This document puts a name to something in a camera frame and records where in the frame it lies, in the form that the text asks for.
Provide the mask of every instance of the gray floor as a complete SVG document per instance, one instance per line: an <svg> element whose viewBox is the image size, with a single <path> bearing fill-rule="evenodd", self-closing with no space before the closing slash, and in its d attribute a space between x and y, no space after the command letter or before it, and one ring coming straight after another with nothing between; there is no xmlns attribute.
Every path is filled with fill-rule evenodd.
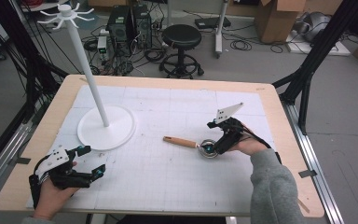
<svg viewBox="0 0 358 224"><path fill-rule="evenodd" d="M193 24L195 16L174 19L176 23ZM249 24L243 19L231 19L231 28ZM94 27L104 24L104 17ZM90 29L80 30L82 36L90 35ZM235 32L238 35L254 37L254 27ZM78 64L69 36L65 29L52 34L64 52ZM274 53L269 46L252 44L250 51L231 49L224 41L224 53L216 59L213 53L213 33L203 33L202 42L188 54L194 56L205 74L195 79L239 82L272 83L297 70L306 58L304 54L289 53L283 46L283 53ZM343 44L353 52L357 47L351 41ZM49 48L52 59L62 69L77 74L77 71L56 48ZM146 62L141 60L135 65ZM165 77L158 65L148 63L138 68L146 77ZM142 77L137 70L133 77ZM0 61L0 134L12 120L24 102L24 91L10 60ZM352 56L328 56L312 80L307 129L316 155L324 170L330 189L336 199L345 223L358 223L358 60ZM0 179L0 188L6 180L11 166ZM25 213L0 212L0 223L19 223ZM59 214L58 223L85 222L80 214ZM328 223L326 217L308 218L308 223ZM107 223L116 223L111 217ZM241 218L239 223L249 223Z"/></svg>

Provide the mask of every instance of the white hook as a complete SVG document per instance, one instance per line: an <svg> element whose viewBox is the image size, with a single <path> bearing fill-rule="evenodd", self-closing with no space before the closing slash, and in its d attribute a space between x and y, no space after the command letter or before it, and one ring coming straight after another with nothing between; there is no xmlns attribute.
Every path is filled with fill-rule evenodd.
<svg viewBox="0 0 358 224"><path fill-rule="evenodd" d="M79 28L75 22L74 22L74 18L79 18L83 21L93 21L94 18L90 18L90 19L86 19L84 17L79 17L78 14L89 14L91 13L94 8L90 9L87 12L76 12L79 9L80 4L77 3L76 4L76 8L75 9L71 9L70 7L68 7L67 5L60 5L57 4L57 7L60 11L60 13L55 13L55 14L49 14L46 13L44 11L40 11L42 14L46 15L46 16L55 16L56 18L51 19L49 21L38 21L39 23L43 23L43 24L47 24L47 23L52 23L56 20L60 20L60 22L58 23L57 27L53 28L53 30L58 30L62 27L62 23L63 21L71 21L71 23L75 26L75 28Z"/></svg>
<svg viewBox="0 0 358 224"><path fill-rule="evenodd" d="M53 30L58 30L61 28L63 21L60 21L57 25L57 27L53 28Z"/></svg>
<svg viewBox="0 0 358 224"><path fill-rule="evenodd" d="M77 11L77 10L79 9L79 6L80 6L80 4L77 3L77 4L76 4L76 7L75 7L75 9L74 9L74 11Z"/></svg>
<svg viewBox="0 0 358 224"><path fill-rule="evenodd" d="M90 9L90 10L87 11L87 12L77 12L77 14L89 14L89 13L91 13L93 10L94 10L94 8Z"/></svg>
<svg viewBox="0 0 358 224"><path fill-rule="evenodd" d="M90 19L86 19L86 18L83 18L83 17L79 17L79 16L76 16L77 18L83 20L83 21L93 21L94 18L90 18Z"/></svg>

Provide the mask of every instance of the white circular base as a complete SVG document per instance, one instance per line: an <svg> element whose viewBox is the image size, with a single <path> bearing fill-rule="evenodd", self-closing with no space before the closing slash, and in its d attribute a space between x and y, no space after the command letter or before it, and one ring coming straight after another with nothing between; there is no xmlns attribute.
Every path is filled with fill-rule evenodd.
<svg viewBox="0 0 358 224"><path fill-rule="evenodd" d="M104 105L109 127L97 107L91 109L79 122L77 136L85 146L95 150L109 150L126 143L135 132L135 118L121 105Z"/></svg>

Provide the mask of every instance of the hand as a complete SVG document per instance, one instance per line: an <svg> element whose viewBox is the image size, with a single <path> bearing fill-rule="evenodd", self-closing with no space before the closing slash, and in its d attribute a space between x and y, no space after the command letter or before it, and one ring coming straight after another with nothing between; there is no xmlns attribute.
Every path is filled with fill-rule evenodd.
<svg viewBox="0 0 358 224"><path fill-rule="evenodd" d="M58 189L48 178L42 184L40 191L39 203L34 210L34 218L52 220L54 216L65 205L66 201L77 192L79 188Z"/></svg>
<svg viewBox="0 0 358 224"><path fill-rule="evenodd" d="M252 132L249 128L247 128L244 124L242 124L249 132ZM230 148L228 151L238 150L248 156L252 156L256 152L267 149L264 144L255 140L250 134L244 133L240 142Z"/></svg>

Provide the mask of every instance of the caster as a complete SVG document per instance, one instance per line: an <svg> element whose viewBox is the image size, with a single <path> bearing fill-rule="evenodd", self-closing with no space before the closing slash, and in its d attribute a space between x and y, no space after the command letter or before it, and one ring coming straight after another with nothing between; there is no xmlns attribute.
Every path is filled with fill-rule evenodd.
<svg viewBox="0 0 358 224"><path fill-rule="evenodd" d="M204 71L202 70L201 66L199 66L199 69L198 69L198 71L197 71L197 74L198 74L199 76L202 76L202 75L204 74Z"/></svg>

